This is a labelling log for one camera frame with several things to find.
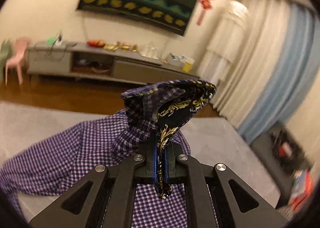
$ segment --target brown floor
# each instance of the brown floor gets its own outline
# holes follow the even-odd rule
[[[111,115],[124,109],[121,93],[138,87],[135,84],[74,78],[24,75],[21,86],[15,72],[9,73],[8,84],[0,83],[0,100],[72,112]],[[207,105],[196,117],[217,117]]]

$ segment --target wall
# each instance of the wall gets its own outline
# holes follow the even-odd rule
[[[320,71],[295,114],[286,127],[306,152],[306,156],[315,162],[314,176],[320,177]]]
[[[0,41],[29,36],[36,42],[54,36],[59,30],[68,41],[85,41],[83,29],[86,28],[90,39],[128,42],[140,48],[153,41],[163,57],[172,52],[193,57],[198,64],[219,14],[229,0],[215,0],[214,8],[207,11],[201,26],[196,25],[202,11],[197,4],[185,37],[113,15],[76,11],[78,1],[7,0],[0,11]]]

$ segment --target plaid shirt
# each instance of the plaid shirt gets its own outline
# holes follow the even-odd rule
[[[157,86],[125,92],[122,97],[126,110],[79,123],[8,160],[0,170],[0,186],[16,210],[22,213],[17,191],[61,195],[96,165],[114,166],[134,155],[139,143],[148,140],[150,130],[156,128],[153,112],[184,93],[180,88],[171,88],[152,94]],[[136,99],[142,93],[152,95]],[[171,141],[190,154],[180,131]],[[164,200],[158,198],[152,185],[138,185],[132,227],[187,227],[183,185],[174,185],[171,196]]]

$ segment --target pink chair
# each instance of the pink chair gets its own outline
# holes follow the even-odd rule
[[[14,43],[13,50],[15,52],[15,55],[9,58],[5,65],[5,85],[7,85],[8,80],[8,68],[12,67],[15,67],[17,69],[19,85],[23,83],[21,66],[24,63],[24,53],[29,43],[30,39],[26,37],[19,38]]]

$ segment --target screw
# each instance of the screw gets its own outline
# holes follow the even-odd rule
[[[95,170],[96,170],[97,172],[103,172],[105,169],[106,169],[106,167],[105,167],[104,165],[97,165],[97,166],[95,167]]]
[[[141,160],[143,160],[143,156],[142,156],[141,154],[135,154],[135,155],[133,156],[133,159],[134,159],[135,161],[141,161]]]
[[[181,160],[181,161],[186,161],[188,159],[188,155],[186,154],[180,154],[178,156],[178,159]]]
[[[227,169],[227,167],[225,166],[225,164],[223,164],[223,163],[219,163],[219,164],[217,164],[217,170],[219,170],[219,171],[225,171],[226,169]]]

